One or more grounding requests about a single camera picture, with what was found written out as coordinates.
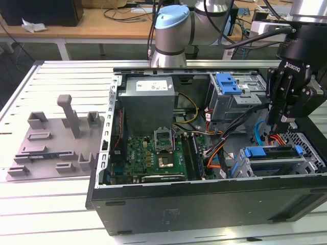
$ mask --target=metal table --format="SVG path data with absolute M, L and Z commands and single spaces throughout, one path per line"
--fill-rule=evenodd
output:
M 188 61 L 189 66 L 271 67 L 278 61 Z M 32 111 L 63 117 L 57 96 L 71 94 L 79 116 L 107 108 L 113 67 L 144 67 L 146 61 L 49 61 L 34 65 L 0 113 L 0 244 L 323 244 L 327 204 L 294 223 L 110 237 L 95 211 L 85 209 L 89 177 L 5 182 L 6 169 L 29 127 Z M 311 116 L 327 135 L 326 103 Z

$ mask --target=black computer case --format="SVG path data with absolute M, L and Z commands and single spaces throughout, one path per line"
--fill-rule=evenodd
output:
M 75 27 L 83 17 L 82 0 L 0 0 L 1 15 L 9 26 L 22 18 L 46 26 Z

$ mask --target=ram slot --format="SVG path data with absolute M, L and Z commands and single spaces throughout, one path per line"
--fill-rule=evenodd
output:
M 182 136 L 181 141 L 184 152 L 186 171 L 188 172 L 188 180 L 200 180 L 201 175 L 196 160 L 196 153 L 194 150 L 192 137 Z
M 194 151 L 195 151 L 195 155 L 196 155 L 196 163 L 199 169 L 199 173 L 200 173 L 200 177 L 204 178 L 205 177 L 205 172 L 204 172 L 204 167 L 203 167 L 203 162 L 201 159 L 201 155 L 199 152 L 199 149 L 196 145 L 196 140 L 195 140 L 195 136 L 192 136 L 192 143 L 193 143 L 193 147 L 194 147 Z

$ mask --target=desk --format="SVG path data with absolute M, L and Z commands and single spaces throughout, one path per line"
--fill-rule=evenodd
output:
M 272 4 L 285 5 L 279 0 L 270 1 Z M 256 4 L 235 1 L 240 8 L 254 10 Z M 140 15 L 139 13 L 117 13 L 116 18 L 128 18 Z M 7 26 L 3 19 L 6 30 L 18 42 L 55 43 L 59 48 L 62 60 L 70 60 L 71 56 L 66 48 L 67 43 L 119 43 L 119 44 L 145 44 L 149 35 L 151 21 L 146 16 L 142 17 L 146 21 L 137 23 L 122 23 L 107 19 L 103 16 L 101 9 L 84 9 L 84 15 L 77 27 L 48 26 L 48 30 L 43 32 L 30 33 L 20 26 Z M 251 21 L 252 17 L 244 17 L 244 20 Z M 230 37 L 234 41 L 241 40 L 241 30 L 234 28 L 234 33 Z M 12 42 L 6 32 L 0 28 L 0 42 Z
M 188 61 L 189 66 L 248 68 L 278 66 L 278 61 Z M 78 116 L 105 114 L 113 67 L 146 67 L 147 61 L 48 61 L 34 65 L 0 112 L 0 182 L 29 127 L 32 111 L 64 117 L 57 96 L 69 93 Z M 314 113 L 327 124 L 326 103 Z M 122 235 L 110 237 L 95 211 L 85 209 L 89 177 L 28 183 L 0 183 L 0 244 L 323 244 L 327 240 L 327 203 L 294 223 Z

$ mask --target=motherboard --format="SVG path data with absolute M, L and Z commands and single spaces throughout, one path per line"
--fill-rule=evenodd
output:
M 172 149 L 167 150 L 172 140 Z M 202 179 L 206 176 L 203 151 L 207 150 L 202 135 L 131 136 L 128 138 L 127 159 L 114 167 L 116 184 Z

